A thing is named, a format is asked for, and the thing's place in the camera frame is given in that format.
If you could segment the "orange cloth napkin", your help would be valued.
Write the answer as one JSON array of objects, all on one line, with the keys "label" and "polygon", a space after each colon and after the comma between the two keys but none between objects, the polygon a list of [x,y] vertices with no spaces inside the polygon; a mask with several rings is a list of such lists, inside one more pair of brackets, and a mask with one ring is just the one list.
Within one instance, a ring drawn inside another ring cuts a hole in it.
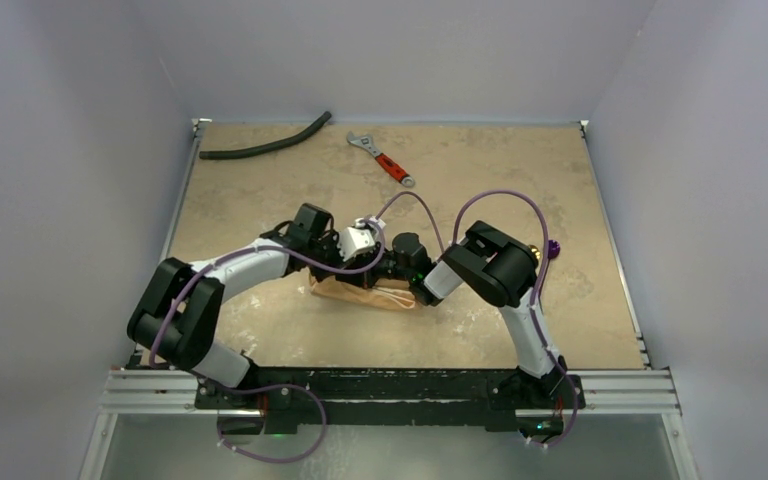
[{"label": "orange cloth napkin", "polygon": [[329,277],[322,281],[308,275],[313,295],[380,310],[417,310],[422,305],[403,280],[381,280],[371,289],[364,289]]}]

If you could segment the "purple spoon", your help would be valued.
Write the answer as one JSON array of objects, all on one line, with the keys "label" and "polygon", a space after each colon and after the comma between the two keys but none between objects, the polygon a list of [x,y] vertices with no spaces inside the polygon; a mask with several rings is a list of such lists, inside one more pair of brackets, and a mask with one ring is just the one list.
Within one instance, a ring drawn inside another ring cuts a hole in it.
[{"label": "purple spoon", "polygon": [[547,250],[546,250],[546,257],[549,260],[554,260],[554,259],[556,259],[560,255],[560,252],[561,252],[561,245],[560,245],[560,243],[557,240],[555,240],[555,239],[550,239],[548,241],[548,247],[547,247]]}]

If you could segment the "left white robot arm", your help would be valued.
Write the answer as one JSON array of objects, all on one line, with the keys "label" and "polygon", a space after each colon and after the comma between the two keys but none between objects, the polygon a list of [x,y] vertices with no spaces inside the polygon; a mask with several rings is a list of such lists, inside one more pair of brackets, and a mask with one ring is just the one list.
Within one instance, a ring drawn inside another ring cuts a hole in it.
[{"label": "left white robot arm", "polygon": [[245,247],[214,259],[163,260],[131,315],[127,335],[154,359],[219,383],[232,408],[257,399],[258,382],[247,375],[252,361],[216,338],[222,305],[262,283],[307,267],[327,273],[343,266],[333,216],[309,203],[295,217],[262,233]]}]

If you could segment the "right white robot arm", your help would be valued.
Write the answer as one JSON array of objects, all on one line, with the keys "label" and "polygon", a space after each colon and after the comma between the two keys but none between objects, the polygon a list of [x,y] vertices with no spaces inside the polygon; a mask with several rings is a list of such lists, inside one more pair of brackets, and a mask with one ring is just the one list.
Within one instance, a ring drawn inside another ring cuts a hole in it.
[{"label": "right white robot arm", "polygon": [[561,391],[563,374],[558,353],[548,345],[532,294],[539,260],[530,246],[495,227],[477,221],[465,237],[431,259],[416,233],[397,235],[379,263],[350,283],[372,289],[386,280],[403,282],[418,303],[436,306],[462,285],[499,309],[517,356],[517,373],[508,382],[519,384],[524,399],[544,407]]}]

